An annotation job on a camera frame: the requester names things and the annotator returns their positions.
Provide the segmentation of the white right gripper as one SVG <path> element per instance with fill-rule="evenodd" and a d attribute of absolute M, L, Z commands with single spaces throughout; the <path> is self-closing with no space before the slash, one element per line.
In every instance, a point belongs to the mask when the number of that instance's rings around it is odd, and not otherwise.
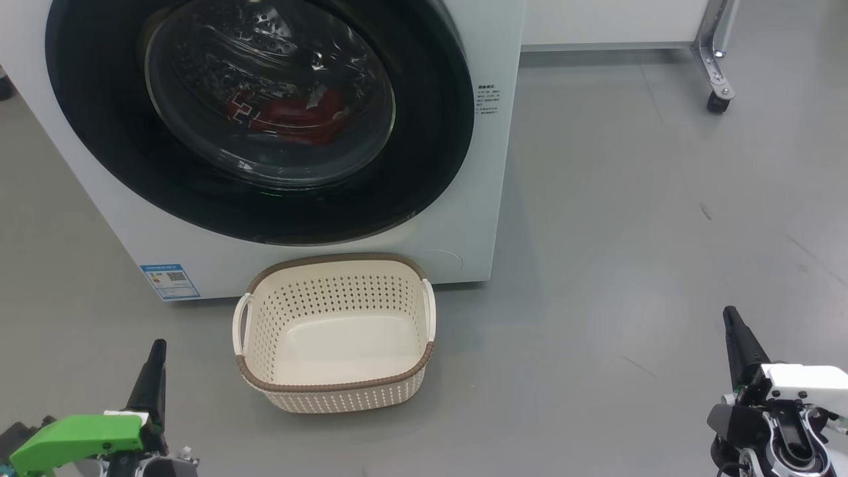
<path fill-rule="evenodd" d="M 769 364 L 771 359 L 735 306 L 723 309 L 723 322 L 737 405 L 790 401 L 848 415 L 848 372 L 836 366 Z"/>

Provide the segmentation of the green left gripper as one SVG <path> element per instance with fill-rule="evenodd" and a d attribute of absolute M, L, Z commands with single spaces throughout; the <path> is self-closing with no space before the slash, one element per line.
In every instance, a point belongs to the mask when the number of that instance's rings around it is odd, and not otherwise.
<path fill-rule="evenodd" d="M 40 426 L 9 455 L 9 477 L 56 477 L 66 464 L 93 460 L 99 477 L 140 477 L 143 464 L 164 458 L 166 339 L 152 343 L 125 410 L 77 414 Z"/>

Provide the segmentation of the round black glass washer door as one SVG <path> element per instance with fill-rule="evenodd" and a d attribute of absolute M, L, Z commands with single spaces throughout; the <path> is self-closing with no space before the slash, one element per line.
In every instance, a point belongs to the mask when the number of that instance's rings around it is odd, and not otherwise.
<path fill-rule="evenodd" d="M 357 240 L 451 184 L 474 130 L 458 33 L 433 0 L 52 0 L 46 69 L 73 131 L 157 208 L 279 246 Z M 251 89 L 324 85 L 351 122 L 328 145 L 230 122 Z"/>

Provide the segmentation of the red garment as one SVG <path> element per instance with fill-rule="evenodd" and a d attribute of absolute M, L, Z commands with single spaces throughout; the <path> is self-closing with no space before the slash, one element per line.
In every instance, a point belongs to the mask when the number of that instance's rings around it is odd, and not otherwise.
<path fill-rule="evenodd" d="M 348 103 L 340 91 L 324 85 L 300 97 L 238 90 L 228 97 L 222 111 L 228 121 L 250 133 L 308 146 L 330 144 L 351 122 Z"/>

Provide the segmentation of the cream perforated basket brown rim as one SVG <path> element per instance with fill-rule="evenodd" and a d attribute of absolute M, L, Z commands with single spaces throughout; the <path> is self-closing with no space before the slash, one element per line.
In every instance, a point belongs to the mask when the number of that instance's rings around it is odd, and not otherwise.
<path fill-rule="evenodd" d="M 246 383 L 288 413 L 352 413 L 409 401 L 437 330 L 432 284 L 386 253 L 290 260 L 261 272 L 231 321 Z"/>

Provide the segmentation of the white front-load washing machine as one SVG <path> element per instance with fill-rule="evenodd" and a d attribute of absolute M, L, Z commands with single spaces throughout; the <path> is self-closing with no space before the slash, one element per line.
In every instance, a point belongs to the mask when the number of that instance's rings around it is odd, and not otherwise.
<path fill-rule="evenodd" d="M 0 0 L 0 66 L 164 301 L 309 256 L 491 277 L 527 0 Z"/>

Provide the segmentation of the blue energy label sticker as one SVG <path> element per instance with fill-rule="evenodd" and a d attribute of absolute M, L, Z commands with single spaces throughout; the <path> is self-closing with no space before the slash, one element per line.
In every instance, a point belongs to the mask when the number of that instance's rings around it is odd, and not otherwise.
<path fill-rule="evenodd" d="M 191 301 L 202 297 L 180 264 L 140 266 L 140 271 L 163 301 Z"/>

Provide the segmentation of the small printed text sticker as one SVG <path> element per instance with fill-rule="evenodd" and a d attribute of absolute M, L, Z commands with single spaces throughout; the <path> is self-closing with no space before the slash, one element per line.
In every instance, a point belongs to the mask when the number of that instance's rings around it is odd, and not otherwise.
<path fill-rule="evenodd" d="M 475 93 L 475 114 L 495 115 L 500 111 L 501 88 L 497 85 L 477 85 Z"/>

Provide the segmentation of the white partition board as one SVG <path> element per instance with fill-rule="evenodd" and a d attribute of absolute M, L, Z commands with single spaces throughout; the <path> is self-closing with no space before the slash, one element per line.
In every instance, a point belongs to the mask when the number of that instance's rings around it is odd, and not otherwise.
<path fill-rule="evenodd" d="M 687 48 L 708 0 L 528 0 L 522 52 Z"/>

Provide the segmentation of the metal frame leg with caster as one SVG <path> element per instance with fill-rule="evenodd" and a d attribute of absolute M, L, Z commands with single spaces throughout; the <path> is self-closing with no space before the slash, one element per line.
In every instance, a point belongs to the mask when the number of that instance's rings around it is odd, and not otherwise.
<path fill-rule="evenodd" d="M 690 45 L 696 63 L 712 89 L 706 109 L 713 114 L 723 114 L 735 97 L 732 85 L 724 74 L 719 60 L 725 57 L 721 48 L 727 42 L 735 0 L 708 0 L 696 38 Z"/>

